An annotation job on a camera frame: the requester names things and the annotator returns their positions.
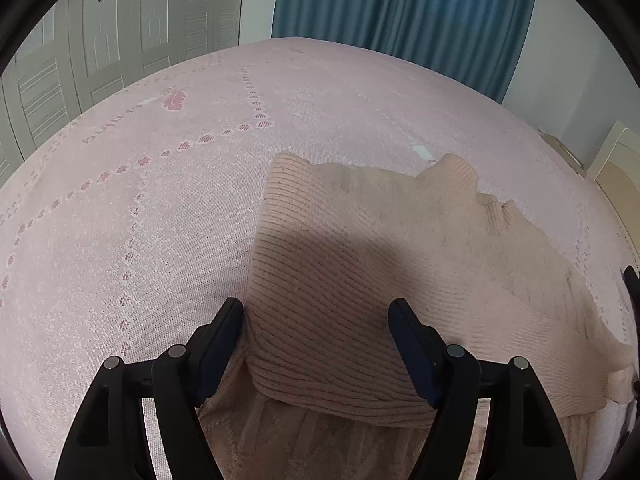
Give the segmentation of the beige knit sweater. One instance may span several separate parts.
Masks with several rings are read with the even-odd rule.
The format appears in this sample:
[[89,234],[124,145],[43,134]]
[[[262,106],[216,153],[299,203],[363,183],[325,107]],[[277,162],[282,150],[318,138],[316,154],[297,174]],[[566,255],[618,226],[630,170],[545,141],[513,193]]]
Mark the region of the beige knit sweater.
[[256,229],[245,330],[200,421],[228,479],[403,479],[434,412],[387,324],[402,298],[481,360],[524,356],[577,470],[594,415],[631,397],[634,349],[512,202],[448,154],[415,177],[278,155]]

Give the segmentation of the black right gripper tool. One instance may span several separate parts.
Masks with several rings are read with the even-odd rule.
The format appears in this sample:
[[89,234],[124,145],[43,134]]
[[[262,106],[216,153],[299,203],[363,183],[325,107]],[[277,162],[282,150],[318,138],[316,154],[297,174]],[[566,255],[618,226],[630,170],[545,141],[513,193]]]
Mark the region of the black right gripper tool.
[[[634,309],[634,322],[636,323],[637,339],[640,339],[640,281],[639,275],[632,266],[627,266],[623,273],[623,279],[628,290],[632,308]],[[634,428],[626,437],[624,445],[620,448],[620,454],[630,460],[639,459],[639,413],[636,413]]]

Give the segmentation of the pink patterned bedspread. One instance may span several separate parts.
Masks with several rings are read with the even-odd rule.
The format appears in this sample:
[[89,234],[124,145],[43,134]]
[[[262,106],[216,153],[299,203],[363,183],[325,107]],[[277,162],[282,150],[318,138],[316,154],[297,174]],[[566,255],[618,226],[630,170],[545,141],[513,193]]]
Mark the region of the pink patterned bedspread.
[[344,44],[275,39],[162,70],[90,108],[1,191],[1,411],[35,479],[51,479],[108,356],[154,359],[230,296],[244,304],[274,159],[415,177],[464,159],[574,264],[634,349],[629,401],[594,415],[608,468],[638,370],[622,271],[634,253],[601,192],[501,105],[419,66]]

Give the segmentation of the cream beige headboard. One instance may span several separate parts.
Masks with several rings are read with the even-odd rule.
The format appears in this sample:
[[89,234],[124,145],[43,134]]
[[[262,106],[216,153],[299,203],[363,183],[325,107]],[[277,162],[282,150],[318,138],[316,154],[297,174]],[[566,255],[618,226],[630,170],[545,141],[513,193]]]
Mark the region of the cream beige headboard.
[[619,120],[608,132],[586,178],[597,183],[639,252],[639,135]]

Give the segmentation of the white panelled wardrobe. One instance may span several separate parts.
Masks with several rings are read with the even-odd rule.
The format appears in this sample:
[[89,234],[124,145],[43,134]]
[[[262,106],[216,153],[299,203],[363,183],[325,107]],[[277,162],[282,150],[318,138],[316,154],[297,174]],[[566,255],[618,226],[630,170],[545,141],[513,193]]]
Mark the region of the white panelled wardrobe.
[[239,43],[242,0],[58,0],[1,75],[1,177],[159,70]]

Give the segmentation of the blue curtain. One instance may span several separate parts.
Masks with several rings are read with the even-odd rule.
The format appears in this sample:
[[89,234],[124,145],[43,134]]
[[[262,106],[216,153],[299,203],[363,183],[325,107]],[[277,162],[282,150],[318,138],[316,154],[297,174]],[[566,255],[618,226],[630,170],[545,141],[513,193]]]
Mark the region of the blue curtain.
[[276,0],[273,37],[349,44],[434,70],[502,102],[535,0]]

